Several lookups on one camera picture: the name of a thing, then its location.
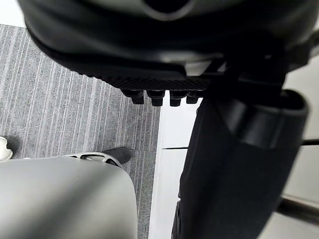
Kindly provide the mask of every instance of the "gray carpet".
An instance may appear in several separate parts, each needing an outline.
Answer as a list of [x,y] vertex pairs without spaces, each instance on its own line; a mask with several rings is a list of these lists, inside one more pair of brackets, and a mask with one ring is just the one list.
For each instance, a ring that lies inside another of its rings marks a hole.
[[53,62],[26,29],[0,25],[0,135],[14,158],[136,150],[125,165],[137,195],[139,239],[148,238],[160,109]]

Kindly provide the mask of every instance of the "black shoe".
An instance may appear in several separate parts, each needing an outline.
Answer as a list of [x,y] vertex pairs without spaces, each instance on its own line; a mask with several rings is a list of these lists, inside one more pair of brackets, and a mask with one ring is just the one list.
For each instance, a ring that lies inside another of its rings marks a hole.
[[133,150],[126,147],[110,148],[101,153],[115,157],[121,164],[127,163],[133,156]]

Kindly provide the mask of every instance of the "striped carpet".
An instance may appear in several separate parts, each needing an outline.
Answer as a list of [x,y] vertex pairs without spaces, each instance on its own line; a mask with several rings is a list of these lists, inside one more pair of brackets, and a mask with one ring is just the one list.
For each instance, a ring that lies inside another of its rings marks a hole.
[[135,149],[125,165],[137,195],[139,239],[148,238],[160,109],[53,62],[26,29],[0,25],[0,135],[14,158]]

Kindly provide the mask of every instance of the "white sneaker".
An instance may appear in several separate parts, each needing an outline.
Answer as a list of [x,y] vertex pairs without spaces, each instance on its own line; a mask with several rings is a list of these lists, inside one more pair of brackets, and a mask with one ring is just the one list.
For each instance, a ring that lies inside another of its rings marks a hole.
[[6,148],[7,140],[0,136],[0,162],[11,159],[13,152]]

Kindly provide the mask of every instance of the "white floor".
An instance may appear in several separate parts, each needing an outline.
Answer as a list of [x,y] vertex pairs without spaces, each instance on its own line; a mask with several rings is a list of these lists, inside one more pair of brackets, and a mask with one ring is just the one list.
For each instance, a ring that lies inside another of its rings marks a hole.
[[[0,24],[25,27],[21,11],[14,0],[0,0]],[[291,73],[285,87],[296,89],[308,98],[312,108],[305,138],[319,138],[319,57],[310,65]],[[165,150],[168,147],[186,147],[196,117],[197,105],[169,107],[165,97],[161,109],[158,153],[154,178],[149,239],[170,238],[174,217],[179,177],[182,172],[186,149]],[[285,193],[319,202],[319,146],[301,149]],[[260,239],[318,239],[319,230],[297,221],[274,214]]]

